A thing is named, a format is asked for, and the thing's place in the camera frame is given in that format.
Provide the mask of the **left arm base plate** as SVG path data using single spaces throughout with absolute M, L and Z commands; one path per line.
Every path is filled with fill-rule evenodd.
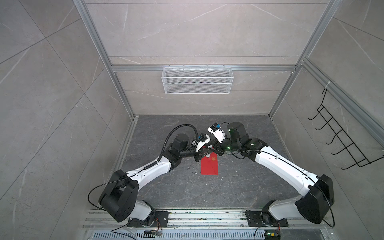
M 155 212 L 154 214 L 150 214 L 149 217 L 144 221 L 129 218 L 127 226 L 136 227 L 136 228 L 141 228 L 141 227 L 165 228 L 168 226 L 168 221 L 169 221 L 169 212 L 159 211 L 159 212 Z

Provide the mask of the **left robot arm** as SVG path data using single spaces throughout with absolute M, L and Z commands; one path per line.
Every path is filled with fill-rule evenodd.
M 178 134 L 161 156 L 149 164 L 128 172 L 115 171 L 99 197 L 100 206 L 118 223 L 130 218 L 143 226 L 151 226 L 156 210 L 147 202 L 137 200 L 139 191 L 157 177 L 176 168 L 182 158 L 201 160 L 205 156 L 202 148 L 209 142 L 207 134 L 200 134 L 193 142 L 189 141 L 186 134 Z

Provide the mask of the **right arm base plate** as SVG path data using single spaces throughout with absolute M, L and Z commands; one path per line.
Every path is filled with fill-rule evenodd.
M 288 227 L 286 219 L 276 220 L 269 213 L 246 210 L 245 216 L 249 227 Z

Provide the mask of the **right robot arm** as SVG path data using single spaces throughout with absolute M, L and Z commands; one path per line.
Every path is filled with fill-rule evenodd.
M 261 219 L 267 226 L 287 218 L 304 218 L 313 224 L 321 224 L 335 202 L 333 181 L 327 175 L 317 176 L 290 162 L 264 141 L 249 137 L 244 125 L 233 122 L 227 126 L 226 135 L 221 125 L 208 128 L 214 139 L 208 145 L 217 155 L 239 153 L 256 162 L 290 184 L 298 196 L 286 200 L 271 200 L 261 211 Z

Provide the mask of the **red envelope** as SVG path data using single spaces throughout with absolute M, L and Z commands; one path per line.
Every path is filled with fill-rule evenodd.
M 216 153 L 211 153 L 201 160 L 201 174 L 202 175 L 218 175 L 218 156 Z

